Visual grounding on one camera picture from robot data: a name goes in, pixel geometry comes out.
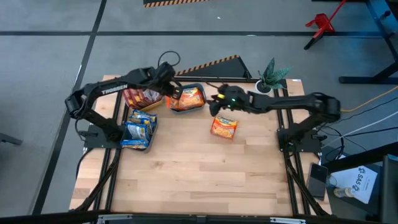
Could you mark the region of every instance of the wooden table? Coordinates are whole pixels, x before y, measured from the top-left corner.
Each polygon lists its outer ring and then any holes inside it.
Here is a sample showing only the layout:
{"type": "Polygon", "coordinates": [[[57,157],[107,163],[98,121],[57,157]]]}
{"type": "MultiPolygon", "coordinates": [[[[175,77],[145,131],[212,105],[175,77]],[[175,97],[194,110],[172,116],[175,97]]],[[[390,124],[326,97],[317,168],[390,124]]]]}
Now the wooden table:
{"type": "MultiPolygon", "coordinates": [[[[104,80],[113,77],[106,75],[104,80]]],[[[232,85],[254,88],[253,83],[232,85]]],[[[287,86],[290,96],[303,94],[300,80],[287,80],[287,86]]],[[[204,87],[208,98],[216,94],[215,88],[206,84],[204,87]]],[[[112,117],[115,100],[116,94],[101,97],[95,110],[112,117]]],[[[295,122],[308,116],[305,110],[292,112],[295,122]]],[[[150,113],[158,114],[159,120],[152,149],[148,154],[122,150],[112,211],[292,215],[285,164],[277,143],[275,111],[256,115],[221,110],[220,115],[239,121],[233,140],[210,134],[213,118],[208,105],[182,115],[161,105],[150,113]]],[[[312,153],[300,155],[307,178],[310,164],[318,159],[312,153]]],[[[103,157],[104,149],[94,149],[81,163],[70,208],[79,206],[93,190],[103,157]]],[[[300,190],[295,188],[298,208],[303,213],[300,190]]],[[[107,192],[106,186],[100,208],[104,208],[107,192]]],[[[327,195],[320,204],[331,213],[327,195]]]]}

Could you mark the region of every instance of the red stand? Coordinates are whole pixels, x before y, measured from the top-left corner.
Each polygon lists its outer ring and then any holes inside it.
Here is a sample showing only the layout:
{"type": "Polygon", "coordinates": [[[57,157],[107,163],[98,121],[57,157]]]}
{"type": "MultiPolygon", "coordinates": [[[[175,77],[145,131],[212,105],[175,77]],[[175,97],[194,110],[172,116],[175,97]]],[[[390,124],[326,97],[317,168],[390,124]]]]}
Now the red stand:
{"type": "Polygon", "coordinates": [[[330,19],[328,19],[328,16],[325,13],[321,13],[321,14],[317,14],[315,16],[314,20],[312,20],[311,22],[309,22],[305,25],[306,27],[310,27],[310,26],[312,26],[312,24],[316,23],[316,25],[319,27],[319,30],[315,33],[315,35],[312,37],[310,42],[304,47],[304,50],[308,50],[318,39],[321,39],[323,37],[323,33],[325,31],[328,31],[328,32],[335,31],[335,28],[333,28],[333,26],[331,25],[330,22],[345,2],[346,2],[346,0],[341,1],[341,3],[338,5],[337,9],[331,15],[330,19]]]}

